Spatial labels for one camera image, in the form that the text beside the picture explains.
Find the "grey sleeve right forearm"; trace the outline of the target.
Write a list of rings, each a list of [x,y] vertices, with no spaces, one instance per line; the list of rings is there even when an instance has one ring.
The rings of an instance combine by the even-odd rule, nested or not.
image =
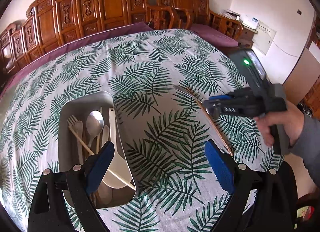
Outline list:
[[[303,159],[305,168],[314,184],[320,185],[320,125],[319,120],[304,115],[302,133],[291,148],[291,153]]]

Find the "person's right hand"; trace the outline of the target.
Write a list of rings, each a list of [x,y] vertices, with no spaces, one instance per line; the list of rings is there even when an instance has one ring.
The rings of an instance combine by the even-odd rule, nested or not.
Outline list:
[[[290,146],[295,144],[302,133],[304,114],[290,101],[286,102],[286,106],[287,111],[269,112],[263,117],[253,118],[268,147],[273,146],[275,142],[270,129],[273,125],[282,125],[284,127],[285,133],[290,140]]]

